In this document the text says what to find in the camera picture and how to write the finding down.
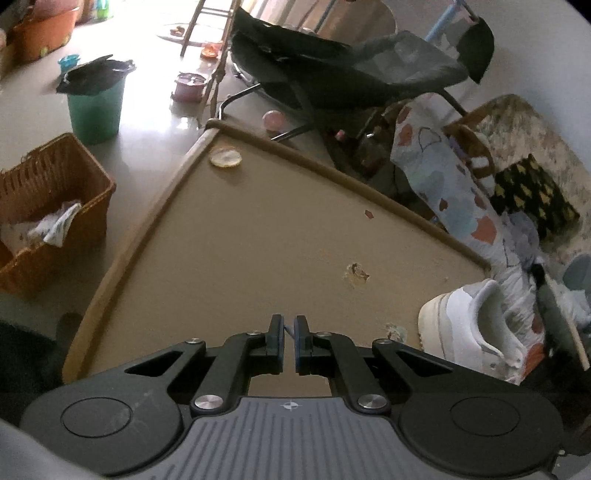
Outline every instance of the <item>blue cup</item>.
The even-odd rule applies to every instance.
[[[57,62],[60,64],[61,72],[65,73],[78,65],[78,60],[80,60],[80,55],[74,53],[74,55],[67,55],[60,58]]]

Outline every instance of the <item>pink ball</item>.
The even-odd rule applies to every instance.
[[[285,115],[279,110],[269,110],[262,116],[262,126],[271,132],[281,132],[285,128]]]

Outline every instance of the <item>black and yellow pillow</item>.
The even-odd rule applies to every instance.
[[[531,154],[497,173],[495,183],[491,204],[496,212],[525,212],[536,223],[540,239],[558,233],[579,218],[556,182]]]

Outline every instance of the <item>metal screw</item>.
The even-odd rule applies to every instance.
[[[195,399],[194,403],[202,410],[214,410],[223,405],[223,398],[217,395],[201,395]]]
[[[388,400],[386,400],[382,395],[368,393],[367,395],[362,395],[359,397],[357,403],[360,407],[367,408],[368,410],[377,410],[378,408],[385,407],[388,404]]]

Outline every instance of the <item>black plastic bag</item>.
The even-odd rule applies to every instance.
[[[57,86],[57,93],[98,95],[114,87],[135,70],[133,60],[111,60],[112,56],[100,57],[71,69]]]

